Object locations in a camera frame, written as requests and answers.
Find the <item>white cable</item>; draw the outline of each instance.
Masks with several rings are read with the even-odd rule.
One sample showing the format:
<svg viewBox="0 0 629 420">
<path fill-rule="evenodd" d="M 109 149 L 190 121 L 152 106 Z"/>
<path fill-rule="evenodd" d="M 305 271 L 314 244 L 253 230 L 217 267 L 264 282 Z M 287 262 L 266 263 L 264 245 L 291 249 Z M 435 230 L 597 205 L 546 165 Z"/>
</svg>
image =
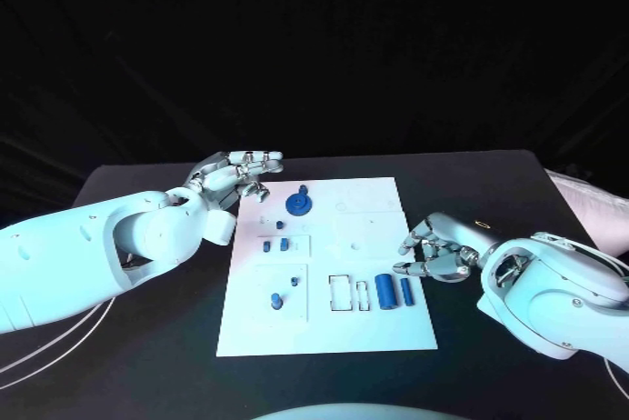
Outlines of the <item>white cable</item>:
<svg viewBox="0 0 629 420">
<path fill-rule="evenodd" d="M 618 390 L 620 390 L 621 394 L 629 399 L 629 394 L 626 394 L 626 391 L 621 389 L 618 381 L 616 380 L 616 376 L 611 373 L 611 367 L 608 366 L 608 360 L 605 358 L 604 358 L 604 360 L 605 360 L 605 368 L 607 368 L 607 372 L 608 372 L 608 377 L 611 378 L 613 383 L 618 387 Z"/>
<path fill-rule="evenodd" d="M 77 323 L 47 344 L 41 345 L 41 347 L 38 347 L 31 354 L 0 368 L 0 374 L 2 374 L 5 370 L 10 370 L 17 364 L 21 364 L 34 355 L 40 354 L 53 344 L 59 343 L 59 341 L 62 341 L 63 338 L 73 332 L 73 330 L 85 323 L 85 320 L 92 316 L 99 307 L 100 304 L 92 308 L 92 311 L 80 318 L 80 320 L 77 320 Z"/>
<path fill-rule="evenodd" d="M 102 315 L 98 318 L 98 321 L 93 323 L 92 329 L 88 331 L 88 333 L 82 336 L 82 338 L 77 340 L 77 342 L 75 343 L 75 345 L 64 351 L 64 353 L 53 360 L 50 361 L 41 368 L 38 368 L 37 370 L 34 370 L 34 372 L 28 375 L 25 375 L 24 377 L 21 377 L 20 379 L 17 379 L 15 381 L 12 381 L 11 383 L 0 386 L 0 390 L 4 390 L 5 388 L 8 388 L 10 386 L 12 386 L 14 384 L 17 384 L 18 382 L 24 381 L 28 377 L 34 376 L 38 372 L 41 372 L 43 370 L 46 370 L 56 362 L 59 362 L 66 356 L 67 354 L 76 349 L 76 347 L 79 347 L 79 344 L 85 341 L 85 338 L 90 335 L 90 333 L 93 332 L 93 329 L 98 327 L 98 325 L 102 322 L 102 319 L 105 318 L 108 309 L 111 308 L 111 305 L 113 303 L 113 299 L 115 297 L 109 300 L 108 305 L 106 305 L 106 309 L 105 312 L 102 313 Z"/>
</svg>

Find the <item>white mat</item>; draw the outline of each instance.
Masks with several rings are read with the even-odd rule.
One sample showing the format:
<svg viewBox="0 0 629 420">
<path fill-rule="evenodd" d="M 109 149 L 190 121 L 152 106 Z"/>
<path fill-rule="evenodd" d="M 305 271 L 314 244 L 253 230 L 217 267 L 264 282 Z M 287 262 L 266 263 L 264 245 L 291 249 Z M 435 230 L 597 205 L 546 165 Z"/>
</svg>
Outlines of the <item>white mat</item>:
<svg viewBox="0 0 629 420">
<path fill-rule="evenodd" d="M 242 199 L 216 356 L 317 354 L 435 349 L 418 277 L 409 277 L 414 306 L 403 305 L 396 248 L 408 233 L 390 177 L 271 182 L 258 204 Z M 307 186 L 311 210 L 285 211 L 285 199 Z M 276 221 L 284 228 L 275 228 Z M 279 238 L 289 249 L 278 250 Z M 271 241 L 271 251 L 262 250 Z M 379 309 L 373 277 L 392 275 L 399 306 Z M 350 311 L 330 310 L 328 275 L 350 277 Z M 291 286 L 291 278 L 298 284 Z M 356 282 L 366 281 L 369 311 L 359 311 Z M 278 293 L 282 307 L 271 308 Z"/>
</svg>

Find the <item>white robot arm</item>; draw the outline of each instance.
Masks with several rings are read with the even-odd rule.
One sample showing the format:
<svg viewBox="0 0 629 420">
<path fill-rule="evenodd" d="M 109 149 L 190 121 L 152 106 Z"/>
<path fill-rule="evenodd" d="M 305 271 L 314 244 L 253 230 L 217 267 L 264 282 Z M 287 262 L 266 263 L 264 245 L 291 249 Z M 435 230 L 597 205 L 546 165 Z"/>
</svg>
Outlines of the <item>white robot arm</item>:
<svg viewBox="0 0 629 420">
<path fill-rule="evenodd" d="M 398 263 L 403 275 L 460 282 L 480 269 L 478 309 L 543 355 L 578 350 L 629 372 L 629 267 L 595 249 L 545 233 L 500 242 L 490 227 L 434 213 L 412 229 L 399 254 L 421 244 L 425 262 Z"/>
<path fill-rule="evenodd" d="M 186 261 L 204 238 L 226 245 L 239 196 L 268 190 L 279 152 L 219 152 L 178 188 L 43 215 L 0 231 L 0 333 L 75 315 Z"/>
</svg>

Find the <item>black table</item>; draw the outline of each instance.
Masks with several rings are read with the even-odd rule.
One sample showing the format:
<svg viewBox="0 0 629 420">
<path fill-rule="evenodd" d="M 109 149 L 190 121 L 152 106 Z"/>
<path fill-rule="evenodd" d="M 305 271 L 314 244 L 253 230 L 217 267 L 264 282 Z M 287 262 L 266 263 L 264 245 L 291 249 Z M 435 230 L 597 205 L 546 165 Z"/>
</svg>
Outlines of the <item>black table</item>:
<svg viewBox="0 0 629 420">
<path fill-rule="evenodd" d="M 103 166 L 76 205 L 167 190 L 190 167 Z M 523 151 L 294 159 L 264 179 L 377 176 L 395 177 L 411 227 L 444 211 L 481 219 L 504 237 L 549 231 L 591 244 Z M 476 419 L 626 418 L 629 406 L 601 359 L 582 352 L 568 361 L 536 354 L 477 310 L 477 278 L 455 285 L 421 281 L 435 351 L 217 358 L 229 257 L 230 246 L 204 242 L 173 272 L 118 298 L 75 352 L 0 394 L 0 418 L 246 419 L 339 402 L 416 406 Z M 2 335 L 2 363 L 76 319 Z M 69 345 L 50 350 L 57 355 Z M 46 355 L 20 373 L 43 365 L 53 357 Z"/>
</svg>

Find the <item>black backdrop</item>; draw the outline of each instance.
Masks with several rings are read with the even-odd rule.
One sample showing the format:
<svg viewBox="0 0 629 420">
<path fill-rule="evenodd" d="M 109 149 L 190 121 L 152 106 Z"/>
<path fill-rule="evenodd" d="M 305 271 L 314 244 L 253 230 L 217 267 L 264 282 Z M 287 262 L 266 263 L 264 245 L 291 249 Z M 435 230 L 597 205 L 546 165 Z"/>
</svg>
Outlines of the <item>black backdrop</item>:
<svg viewBox="0 0 629 420">
<path fill-rule="evenodd" d="M 67 207 L 100 164 L 236 149 L 526 148 L 629 195 L 626 13 L 623 0 L 0 0 L 2 225 Z"/>
</svg>

